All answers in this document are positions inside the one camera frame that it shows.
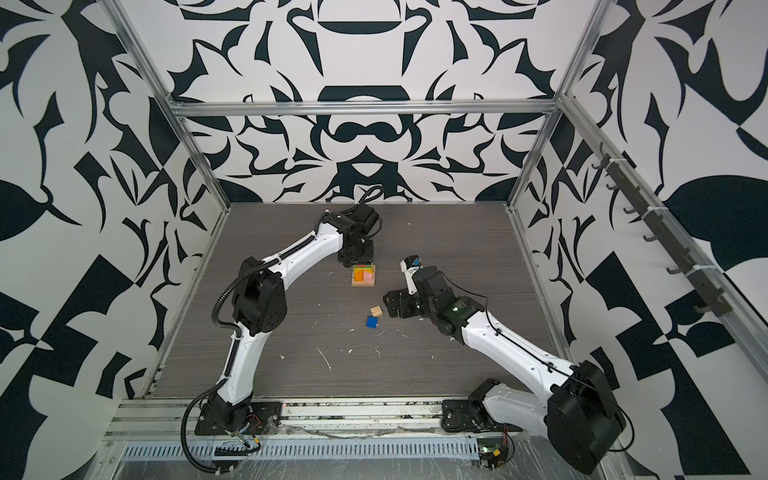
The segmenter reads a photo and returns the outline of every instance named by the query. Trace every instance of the table surface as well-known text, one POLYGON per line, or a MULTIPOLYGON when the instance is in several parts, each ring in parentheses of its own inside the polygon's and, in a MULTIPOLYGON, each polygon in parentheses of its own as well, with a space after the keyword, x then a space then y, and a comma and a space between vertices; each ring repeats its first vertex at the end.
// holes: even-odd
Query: table surface
MULTIPOLYGON (((374 207, 383 219, 374 239, 376 285, 351 286, 352 271, 336 255, 304 273, 286 292, 288 315, 264 347, 254 396, 465 396, 489 377, 525 389, 489 358, 443 336, 429 319, 389 318, 382 301, 387 291, 406 287, 399 263, 416 254, 461 287, 489 296, 488 308, 499 320, 554 352, 504 207, 374 207), (371 329, 366 317, 376 305, 385 313, 371 329)), ((217 381, 231 331, 211 324, 214 301, 244 259, 287 247, 326 208, 333 210, 325 204, 232 206, 153 397, 194 397, 217 381)), ((229 321, 231 314, 228 300, 220 318, 229 321)))

